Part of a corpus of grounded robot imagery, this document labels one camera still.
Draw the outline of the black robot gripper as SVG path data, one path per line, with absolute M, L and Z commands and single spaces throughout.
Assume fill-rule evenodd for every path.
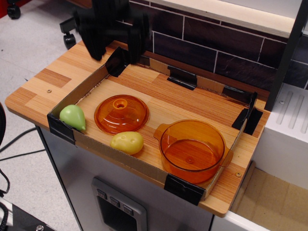
M 149 15 L 130 5 L 128 0 L 93 0 L 92 7 L 76 10 L 73 17 L 77 31 L 90 56 L 100 61 L 113 36 L 123 36 L 126 29 L 121 21 L 130 21 L 128 29 L 128 54 L 131 64 L 139 61 L 151 39 Z

